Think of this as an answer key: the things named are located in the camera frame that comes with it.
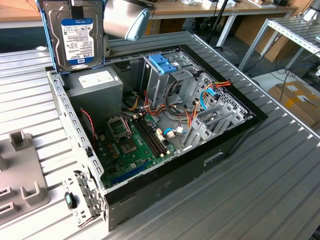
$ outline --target chipset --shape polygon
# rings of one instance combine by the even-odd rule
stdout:
[[[122,149],[124,154],[129,154],[138,149],[132,138],[122,140],[120,142],[120,148]]]

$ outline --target motherboard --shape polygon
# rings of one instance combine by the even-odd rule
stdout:
[[[108,187],[177,154],[174,146],[166,139],[162,142],[158,139],[159,128],[150,115],[128,120],[123,116],[121,120],[113,121],[109,126],[97,130],[98,144],[95,151],[105,169],[101,180]],[[128,130],[129,135],[118,138]]]

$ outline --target white label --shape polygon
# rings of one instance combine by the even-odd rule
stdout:
[[[105,84],[114,81],[114,78],[108,71],[101,71],[79,77],[83,88],[89,88],[99,84]]]
[[[95,56],[94,39],[89,35],[93,27],[91,18],[61,21],[65,56],[71,64],[84,64]]]
[[[297,96],[302,102],[306,102],[307,100],[309,100],[306,96],[304,95],[299,95]]]
[[[296,88],[296,86],[294,86],[294,85],[288,85],[288,86],[286,86],[290,91],[292,91],[292,92],[294,92],[294,91],[299,91],[299,89],[298,88]]]

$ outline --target table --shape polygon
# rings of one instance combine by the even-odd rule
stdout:
[[[30,16],[27,16],[25,10],[15,9],[11,12],[7,12],[8,7],[0,7],[0,28],[18,28],[18,27],[35,27],[42,26],[39,13],[30,12]],[[236,3],[235,7],[226,8],[222,16],[227,17],[227,21],[223,28],[223,31],[218,40],[217,46],[222,46],[228,36],[228,33],[239,15],[258,15],[258,14],[281,14],[285,13],[285,17],[289,17],[297,8],[295,6],[277,6],[276,8],[259,8],[252,3],[242,0],[240,3]],[[209,10],[202,7],[202,3],[197,3],[195,6],[188,6],[180,1],[168,2],[159,1],[155,3],[155,10],[153,19],[178,19],[178,18],[196,18],[196,17],[212,17],[214,15],[215,8],[211,7]]]
[[[262,56],[274,42],[276,37],[278,35],[283,35],[301,46],[300,50],[286,66],[287,69],[290,68],[304,49],[320,57],[320,43],[315,40],[316,36],[320,36],[320,21],[317,24],[311,25],[300,17],[271,18],[265,20],[263,26],[239,65],[240,70],[243,70],[247,65],[247,62],[254,53],[256,46],[259,44],[259,41],[268,27],[274,29],[275,32],[264,47],[264,50],[261,52]]]
[[[0,54],[0,139],[24,129],[33,135],[50,202],[0,226],[1,239],[79,238],[299,239],[320,225],[320,137],[230,62],[188,32],[110,41],[116,55],[187,44],[268,114],[230,158],[108,233],[101,218],[84,228],[64,200],[61,179],[76,169],[44,67],[46,51]]]

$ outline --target ram slot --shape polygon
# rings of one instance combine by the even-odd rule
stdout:
[[[154,144],[156,145],[156,147],[158,148],[158,150],[160,151],[160,153],[164,154],[166,152],[166,149],[164,148],[164,146],[161,144],[160,140],[155,136],[155,134],[151,131],[150,127],[148,126],[148,124],[142,119],[140,121],[140,124],[142,125],[142,128],[145,129],[148,134],[150,135],[151,139],[153,140]]]
[[[165,148],[162,146],[143,119],[134,120],[133,124],[156,157],[159,157],[161,154],[166,152]]]

